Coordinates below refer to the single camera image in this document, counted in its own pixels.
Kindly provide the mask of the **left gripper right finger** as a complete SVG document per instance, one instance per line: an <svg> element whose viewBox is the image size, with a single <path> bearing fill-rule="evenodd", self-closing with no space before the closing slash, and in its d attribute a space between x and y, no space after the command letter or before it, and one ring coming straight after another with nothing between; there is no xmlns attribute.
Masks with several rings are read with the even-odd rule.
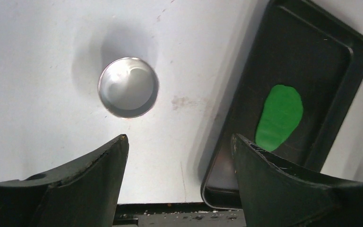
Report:
<svg viewBox="0 0 363 227"><path fill-rule="evenodd" d="M231 149L247 226L363 227L363 182L306 169L240 134Z"/></svg>

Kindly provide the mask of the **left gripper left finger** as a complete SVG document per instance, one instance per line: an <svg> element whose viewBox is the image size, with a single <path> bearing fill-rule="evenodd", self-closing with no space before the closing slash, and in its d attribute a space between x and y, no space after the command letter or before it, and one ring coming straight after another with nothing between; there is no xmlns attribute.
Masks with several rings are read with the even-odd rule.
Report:
<svg viewBox="0 0 363 227"><path fill-rule="evenodd" d="M25 180L0 182L0 227L110 227L129 141L96 150Z"/></svg>

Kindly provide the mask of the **green dough piece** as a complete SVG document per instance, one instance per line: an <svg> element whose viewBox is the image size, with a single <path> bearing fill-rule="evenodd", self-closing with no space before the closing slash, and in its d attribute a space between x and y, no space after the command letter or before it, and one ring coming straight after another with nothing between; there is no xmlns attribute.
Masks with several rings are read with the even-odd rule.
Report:
<svg viewBox="0 0 363 227"><path fill-rule="evenodd" d="M299 125L303 103L298 91L275 85L267 96L255 132L255 143L267 151L276 150Z"/></svg>

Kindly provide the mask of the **black plastic tray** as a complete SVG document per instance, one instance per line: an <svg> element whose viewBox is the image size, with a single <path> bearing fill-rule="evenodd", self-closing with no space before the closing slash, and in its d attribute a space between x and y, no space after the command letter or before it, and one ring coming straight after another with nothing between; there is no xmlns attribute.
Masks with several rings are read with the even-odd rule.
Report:
<svg viewBox="0 0 363 227"><path fill-rule="evenodd" d="M233 134L319 172L363 80L363 34L311 0L272 0L261 18L201 197L242 207Z"/></svg>

